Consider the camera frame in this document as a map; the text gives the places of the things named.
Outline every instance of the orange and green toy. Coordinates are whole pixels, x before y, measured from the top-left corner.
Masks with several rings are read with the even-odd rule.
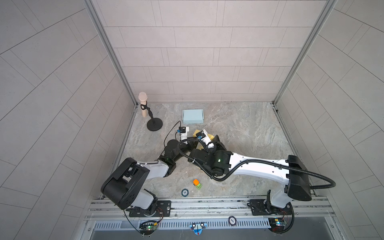
[[[196,186],[197,189],[201,188],[201,184],[199,183],[199,181],[197,179],[193,180],[193,184]]]

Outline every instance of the light blue box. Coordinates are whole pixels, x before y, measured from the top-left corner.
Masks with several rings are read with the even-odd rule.
[[[183,110],[183,124],[203,123],[203,109],[185,109]]]

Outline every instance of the round black stand base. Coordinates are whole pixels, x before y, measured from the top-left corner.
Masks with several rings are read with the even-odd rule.
[[[147,122],[147,128],[149,131],[152,131],[152,132],[159,130],[162,126],[163,126],[163,121],[161,121],[160,118],[150,119]]]

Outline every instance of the black poker chip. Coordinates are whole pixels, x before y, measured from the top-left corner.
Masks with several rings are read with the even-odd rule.
[[[182,195],[183,197],[188,196],[188,194],[189,194],[189,191],[188,191],[188,189],[186,189],[186,188],[184,188],[184,189],[181,191],[181,195]]]
[[[236,226],[237,220],[236,220],[236,218],[235,218],[234,216],[230,216],[230,217],[228,218],[228,223],[229,223],[229,225],[231,225],[231,226]]]

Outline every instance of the tiled wall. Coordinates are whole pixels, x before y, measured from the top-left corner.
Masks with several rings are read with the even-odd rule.
[[[306,166],[336,181],[319,194],[356,240],[384,239],[383,12],[339,0],[277,104]]]
[[[132,109],[81,0],[0,1],[0,238],[70,239]]]
[[[134,94],[272,101],[325,1],[93,0]]]

